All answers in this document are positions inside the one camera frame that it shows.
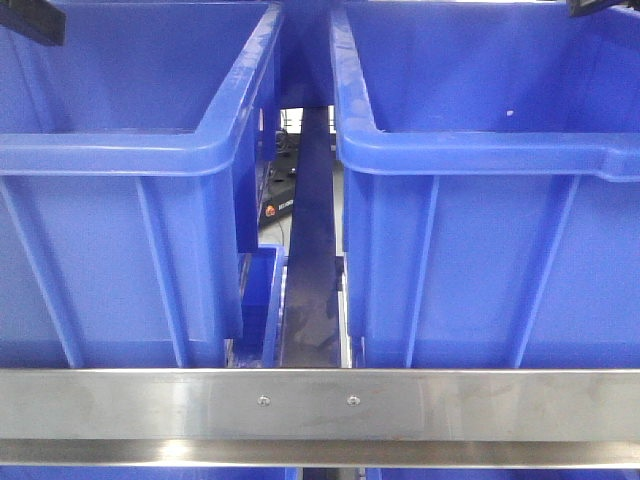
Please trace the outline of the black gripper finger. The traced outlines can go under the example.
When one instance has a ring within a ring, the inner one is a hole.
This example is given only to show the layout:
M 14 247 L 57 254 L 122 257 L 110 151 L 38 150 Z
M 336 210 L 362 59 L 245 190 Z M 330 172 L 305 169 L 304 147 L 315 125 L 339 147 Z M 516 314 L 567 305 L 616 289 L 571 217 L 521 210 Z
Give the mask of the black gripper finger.
M 639 0 L 568 0 L 568 11 L 571 17 L 588 16 L 617 6 L 638 11 Z
M 49 1 L 1 0 L 1 25 L 41 45 L 61 46 L 66 14 Z

